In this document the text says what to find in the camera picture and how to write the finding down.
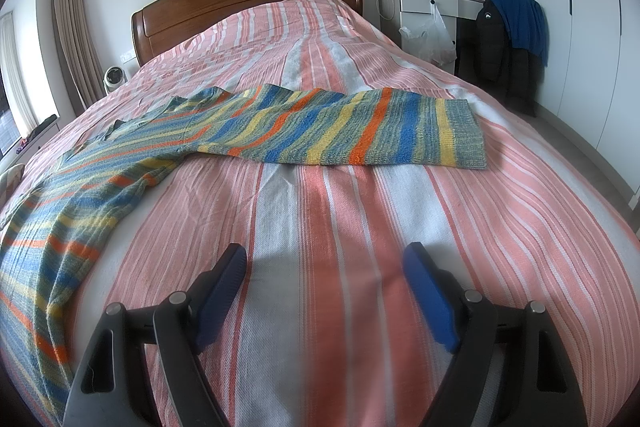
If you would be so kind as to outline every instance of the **wall socket panel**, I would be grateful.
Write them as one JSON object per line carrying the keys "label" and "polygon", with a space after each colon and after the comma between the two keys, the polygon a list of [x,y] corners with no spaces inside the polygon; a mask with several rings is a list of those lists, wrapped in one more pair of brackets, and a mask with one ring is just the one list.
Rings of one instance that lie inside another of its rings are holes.
{"label": "wall socket panel", "polygon": [[136,58],[136,51],[132,48],[128,52],[120,55],[120,62],[124,64],[126,62],[129,62],[130,60],[133,60],[134,58]]}

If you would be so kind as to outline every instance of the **cushion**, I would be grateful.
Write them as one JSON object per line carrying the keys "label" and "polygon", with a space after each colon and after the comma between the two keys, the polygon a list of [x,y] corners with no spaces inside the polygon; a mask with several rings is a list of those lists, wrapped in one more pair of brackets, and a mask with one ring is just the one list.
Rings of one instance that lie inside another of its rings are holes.
{"label": "cushion", "polygon": [[4,206],[18,185],[20,185],[23,174],[24,163],[18,163],[18,165],[14,165],[0,175],[0,208]]}

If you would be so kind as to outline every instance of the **bed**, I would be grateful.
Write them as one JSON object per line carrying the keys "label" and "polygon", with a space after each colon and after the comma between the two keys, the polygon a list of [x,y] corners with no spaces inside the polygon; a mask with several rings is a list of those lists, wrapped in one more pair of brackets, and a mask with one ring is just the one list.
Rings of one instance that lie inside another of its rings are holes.
{"label": "bed", "polygon": [[[400,268],[402,248],[420,241],[439,266],[494,303],[543,301],[590,426],[635,425],[636,236],[528,124],[404,54],[361,14],[362,0],[158,0],[144,7],[132,17],[142,69],[30,161],[14,198],[114,120],[213,85],[232,92],[266,82],[346,93],[397,87],[464,98],[484,132],[489,168],[188,156],[117,226],[66,304],[70,367],[109,302],[156,304],[236,242],[247,247],[250,273],[221,338],[201,357],[230,423],[419,425],[449,363]],[[2,286],[19,291],[11,281]],[[15,314],[10,299],[0,306],[0,321]],[[25,331],[33,333],[28,325]],[[2,362],[31,411],[24,418],[59,425],[64,396],[47,401],[33,392],[12,356],[13,332],[4,333]],[[175,426],[153,346],[147,360],[163,424]],[[481,413],[477,425],[487,420]]]}

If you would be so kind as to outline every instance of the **black jacket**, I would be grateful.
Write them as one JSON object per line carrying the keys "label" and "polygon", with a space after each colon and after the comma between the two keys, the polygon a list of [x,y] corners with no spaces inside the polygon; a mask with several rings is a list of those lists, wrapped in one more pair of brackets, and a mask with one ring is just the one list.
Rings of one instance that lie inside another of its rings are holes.
{"label": "black jacket", "polygon": [[527,50],[511,47],[500,12],[491,0],[476,18],[476,84],[505,107],[535,115],[542,61]]}

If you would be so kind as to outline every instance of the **beige curtain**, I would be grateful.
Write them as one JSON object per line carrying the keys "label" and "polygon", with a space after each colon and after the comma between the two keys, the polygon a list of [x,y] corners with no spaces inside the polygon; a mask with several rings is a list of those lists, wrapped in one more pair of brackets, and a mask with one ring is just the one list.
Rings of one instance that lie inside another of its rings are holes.
{"label": "beige curtain", "polygon": [[104,97],[102,68],[89,35],[82,0],[53,0],[60,43],[82,103],[86,107]]}
{"label": "beige curtain", "polygon": [[0,17],[0,70],[4,92],[20,136],[26,138],[38,125],[24,85],[15,45],[14,13]]}

